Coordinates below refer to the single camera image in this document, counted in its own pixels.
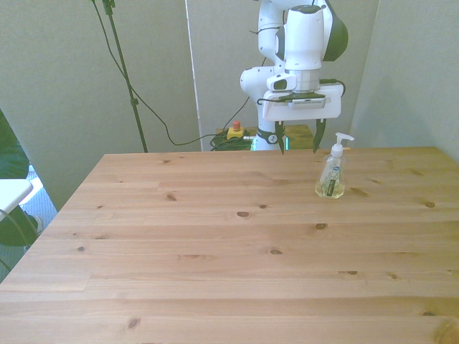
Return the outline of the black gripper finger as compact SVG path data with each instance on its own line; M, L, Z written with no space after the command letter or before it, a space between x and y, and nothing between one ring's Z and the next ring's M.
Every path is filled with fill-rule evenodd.
M326 119L316 120L316 134L313 138L313 152L315 153L321 144L326 129Z
M284 154L285 152L285 142L284 142L285 125L283 121L275 122L275 134L277 135L277 138L278 138L278 145L279 145L280 151L282 154Z

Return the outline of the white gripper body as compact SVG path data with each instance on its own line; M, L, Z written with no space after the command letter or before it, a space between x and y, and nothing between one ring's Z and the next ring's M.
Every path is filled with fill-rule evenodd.
M322 85L313 93L267 91L262 98L266 121L337 118L341 114L341 84Z

